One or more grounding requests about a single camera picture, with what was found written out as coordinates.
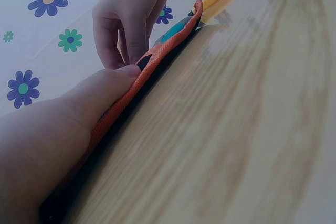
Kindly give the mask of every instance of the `wood grain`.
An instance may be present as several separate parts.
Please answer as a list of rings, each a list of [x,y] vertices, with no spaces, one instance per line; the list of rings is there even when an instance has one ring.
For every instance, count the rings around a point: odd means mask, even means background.
[[[70,223],[336,223],[336,0],[235,0],[141,103]]]

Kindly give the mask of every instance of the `flower print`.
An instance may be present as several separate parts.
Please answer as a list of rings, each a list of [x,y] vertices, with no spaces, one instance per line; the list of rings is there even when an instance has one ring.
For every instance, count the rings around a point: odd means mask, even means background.
[[[10,42],[13,39],[14,34],[12,33],[12,31],[8,31],[6,34],[4,34],[4,38],[2,40],[4,40],[5,42]]]
[[[32,98],[38,98],[40,92],[37,87],[40,83],[40,80],[37,77],[31,78],[33,72],[27,70],[25,75],[21,71],[17,71],[15,74],[16,80],[10,80],[8,86],[12,89],[8,94],[7,98],[14,101],[14,107],[19,109],[22,105],[22,102],[25,106],[32,104]]]
[[[60,34],[58,38],[61,40],[58,43],[59,47],[63,47],[63,52],[68,52],[71,49],[72,52],[77,51],[77,47],[81,47],[83,43],[80,41],[82,39],[82,34],[77,34],[77,30],[74,29],[70,32],[69,29],[65,30],[65,34]]]
[[[67,5],[67,0],[35,0],[28,5],[28,9],[36,9],[35,17],[38,18],[41,17],[46,10],[49,16],[55,16],[57,14],[57,6],[66,7]]]
[[[173,19],[173,15],[171,15],[172,9],[171,8],[167,8],[167,5],[164,5],[163,10],[160,12],[160,15],[156,21],[156,23],[164,23],[164,24],[168,24],[168,19]]]

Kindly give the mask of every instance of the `orange trim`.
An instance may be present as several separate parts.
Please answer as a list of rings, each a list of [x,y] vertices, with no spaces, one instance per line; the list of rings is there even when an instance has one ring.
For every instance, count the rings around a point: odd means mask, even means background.
[[[84,153],[83,157],[76,164],[76,166],[67,174],[63,182],[56,188],[54,194],[62,191],[63,187],[66,186],[68,182],[77,174],[80,170],[86,159],[90,156],[94,148],[98,145],[100,140],[106,135],[109,128],[119,117],[121,112],[126,108],[126,106],[132,101],[135,95],[139,92],[142,86],[145,84],[147,79],[151,76],[153,71],[156,69],[161,60],[176,46],[183,42],[192,29],[195,27],[197,20],[200,19],[203,12],[203,3],[202,0],[197,0],[195,3],[196,13],[184,26],[183,30],[172,36],[163,44],[157,44],[155,47],[151,48],[146,52],[139,61],[147,56],[152,55],[146,67],[142,70],[138,78],[135,80],[128,92],[118,100],[112,107],[105,113],[103,118],[97,123],[96,127],[91,132],[91,139],[89,146]]]

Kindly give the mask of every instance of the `hand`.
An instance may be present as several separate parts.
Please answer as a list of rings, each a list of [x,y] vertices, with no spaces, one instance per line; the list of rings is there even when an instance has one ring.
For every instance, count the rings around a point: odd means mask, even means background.
[[[38,209],[79,161],[90,132],[140,69],[104,69],[59,98],[0,119],[0,223],[38,223]]]
[[[148,50],[153,25],[166,1],[99,1],[93,8],[93,31],[97,53],[105,68],[136,63]],[[118,38],[122,56],[117,48]]]

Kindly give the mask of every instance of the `tablecloth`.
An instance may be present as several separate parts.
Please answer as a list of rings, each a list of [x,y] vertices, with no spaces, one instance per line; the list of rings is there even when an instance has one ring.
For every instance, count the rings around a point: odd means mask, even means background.
[[[0,0],[0,116],[56,98],[103,68],[93,41],[98,0]],[[186,17],[195,0],[167,0],[150,44]],[[226,10],[215,23],[228,24]]]

